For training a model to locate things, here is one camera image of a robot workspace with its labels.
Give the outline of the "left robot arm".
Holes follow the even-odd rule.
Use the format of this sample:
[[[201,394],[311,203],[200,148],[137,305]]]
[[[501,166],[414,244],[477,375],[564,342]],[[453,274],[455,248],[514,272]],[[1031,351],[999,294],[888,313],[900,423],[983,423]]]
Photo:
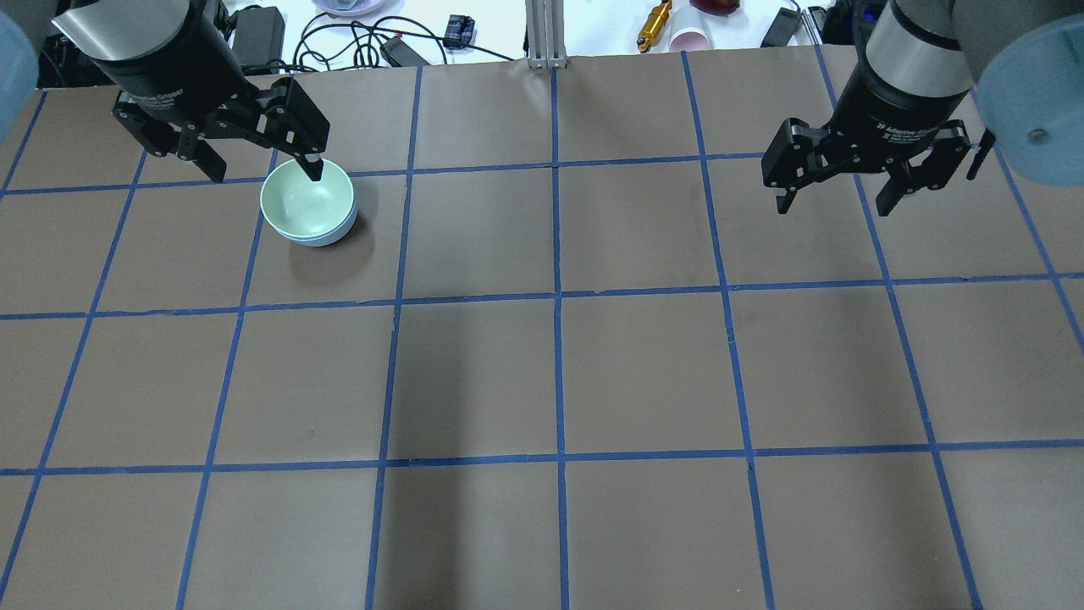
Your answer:
[[[31,36],[47,25],[119,87],[112,115],[150,155],[175,155],[220,184],[227,163],[212,140],[244,140],[291,155],[321,181],[330,120],[291,76],[268,89],[251,85],[194,1],[74,1],[62,13],[3,3],[4,134],[37,85]]]

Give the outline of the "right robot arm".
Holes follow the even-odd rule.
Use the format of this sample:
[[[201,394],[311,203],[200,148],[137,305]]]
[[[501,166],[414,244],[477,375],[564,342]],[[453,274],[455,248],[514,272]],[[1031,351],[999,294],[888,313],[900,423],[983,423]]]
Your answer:
[[[888,216],[959,170],[971,137],[954,112],[975,93],[986,129],[969,179],[998,144],[1025,179],[1077,189],[1081,47],[1080,1],[889,1],[827,124],[780,124],[761,161],[763,184],[785,215],[809,185],[885,174],[876,206]]]

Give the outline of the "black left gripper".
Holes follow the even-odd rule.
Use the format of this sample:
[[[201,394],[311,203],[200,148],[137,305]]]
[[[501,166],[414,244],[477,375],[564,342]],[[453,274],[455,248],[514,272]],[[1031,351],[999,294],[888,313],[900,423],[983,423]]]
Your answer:
[[[294,76],[251,85],[212,22],[90,22],[89,59],[119,86],[113,117],[151,156],[222,184],[227,163],[204,137],[243,139],[321,181],[328,117]]]

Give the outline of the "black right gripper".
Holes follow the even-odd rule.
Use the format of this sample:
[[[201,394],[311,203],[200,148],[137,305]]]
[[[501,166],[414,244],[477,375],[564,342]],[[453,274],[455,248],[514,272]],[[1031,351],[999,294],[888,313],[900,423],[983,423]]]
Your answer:
[[[964,95],[917,96],[883,81],[860,59],[826,129],[788,117],[764,152],[762,182],[775,192],[776,211],[788,213],[798,191],[839,174],[853,156],[860,161],[849,167],[861,173],[878,173],[892,161],[876,197],[879,217],[917,191],[944,189],[971,150],[965,121],[949,120]],[[928,154],[920,164],[907,161],[921,152]]]

